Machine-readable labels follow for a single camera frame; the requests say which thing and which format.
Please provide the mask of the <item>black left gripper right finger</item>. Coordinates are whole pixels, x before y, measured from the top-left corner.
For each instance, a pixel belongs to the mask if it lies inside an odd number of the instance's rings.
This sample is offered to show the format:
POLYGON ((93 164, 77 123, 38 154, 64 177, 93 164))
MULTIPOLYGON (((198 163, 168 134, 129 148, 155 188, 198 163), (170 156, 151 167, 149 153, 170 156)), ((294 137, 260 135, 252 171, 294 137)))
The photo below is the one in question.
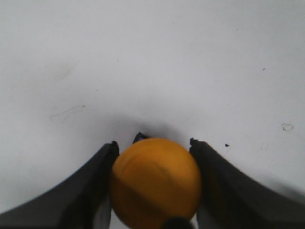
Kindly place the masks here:
POLYGON ((304 205, 276 193, 237 169, 208 143, 190 139, 190 154, 201 172, 199 228, 206 212, 221 229, 303 229, 304 205))

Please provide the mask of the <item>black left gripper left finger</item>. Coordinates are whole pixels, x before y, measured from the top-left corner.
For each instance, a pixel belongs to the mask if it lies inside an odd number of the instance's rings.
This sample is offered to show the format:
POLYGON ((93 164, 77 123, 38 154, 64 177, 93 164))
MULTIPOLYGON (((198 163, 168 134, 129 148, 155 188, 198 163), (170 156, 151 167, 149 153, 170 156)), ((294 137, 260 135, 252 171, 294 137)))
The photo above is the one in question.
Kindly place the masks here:
POLYGON ((100 150, 66 180, 0 215, 2 229, 108 229, 109 178, 119 155, 117 142, 100 150))

